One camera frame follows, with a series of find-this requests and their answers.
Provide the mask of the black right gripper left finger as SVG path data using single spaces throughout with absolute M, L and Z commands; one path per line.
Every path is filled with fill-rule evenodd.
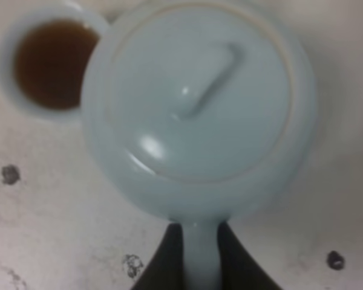
M 131 289 L 184 289 L 183 236 L 180 224 L 168 225 L 149 265 Z

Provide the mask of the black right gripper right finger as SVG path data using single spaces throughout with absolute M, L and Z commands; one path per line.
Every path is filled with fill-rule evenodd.
M 218 228 L 218 246 L 223 289 L 281 290 L 281 287 L 246 251 L 225 222 Z

